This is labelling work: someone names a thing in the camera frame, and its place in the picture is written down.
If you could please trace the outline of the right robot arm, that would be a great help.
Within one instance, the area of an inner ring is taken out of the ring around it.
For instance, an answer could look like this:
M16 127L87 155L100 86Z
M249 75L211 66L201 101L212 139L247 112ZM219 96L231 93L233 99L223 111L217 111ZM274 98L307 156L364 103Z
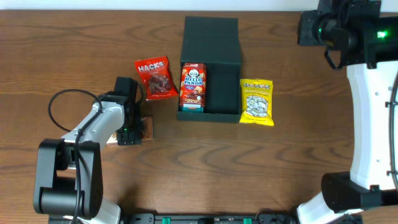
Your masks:
M397 18L380 1L320 0L303 11L298 44L339 51L354 112L349 171L323 175L321 191L295 209L292 223L361 223L361 213L397 204Z

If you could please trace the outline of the yellow Hacks candy bag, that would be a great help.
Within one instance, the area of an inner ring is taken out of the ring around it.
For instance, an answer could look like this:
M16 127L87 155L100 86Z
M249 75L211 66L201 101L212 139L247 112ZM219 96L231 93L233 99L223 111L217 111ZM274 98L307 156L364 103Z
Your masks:
M242 113L240 123L273 126L272 93L273 81L241 79Z

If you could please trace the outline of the brown Pocky box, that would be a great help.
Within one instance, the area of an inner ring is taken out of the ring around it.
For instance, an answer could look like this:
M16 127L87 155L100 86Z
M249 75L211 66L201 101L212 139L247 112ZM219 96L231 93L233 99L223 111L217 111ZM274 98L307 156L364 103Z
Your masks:
M141 131L141 140L153 140L153 118L151 116L146 116L141 119L143 122L143 130ZM107 144L116 144L117 143L117 134L114 133L106 142Z

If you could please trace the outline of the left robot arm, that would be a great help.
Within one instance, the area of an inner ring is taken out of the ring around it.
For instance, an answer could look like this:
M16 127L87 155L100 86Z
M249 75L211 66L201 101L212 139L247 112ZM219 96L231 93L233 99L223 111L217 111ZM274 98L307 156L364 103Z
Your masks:
M120 146L141 143L136 92L95 97L90 113L59 139L44 139L37 152L33 206L69 223L119 223L121 208L103 197L101 150L112 135Z

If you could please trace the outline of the red Hello Panda box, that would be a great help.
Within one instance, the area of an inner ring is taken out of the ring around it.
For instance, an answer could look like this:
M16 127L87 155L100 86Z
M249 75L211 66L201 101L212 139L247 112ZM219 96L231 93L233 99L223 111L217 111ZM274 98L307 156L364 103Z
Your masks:
M206 65L185 63L182 67L179 107L204 108L206 93Z

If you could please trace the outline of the red Hacks candy bag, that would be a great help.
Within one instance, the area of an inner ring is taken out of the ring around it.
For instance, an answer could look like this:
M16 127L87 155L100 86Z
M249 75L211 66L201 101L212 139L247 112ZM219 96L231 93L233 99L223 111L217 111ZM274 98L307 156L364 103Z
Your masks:
M163 100L178 95L166 56L136 60L134 65L146 88L147 101Z

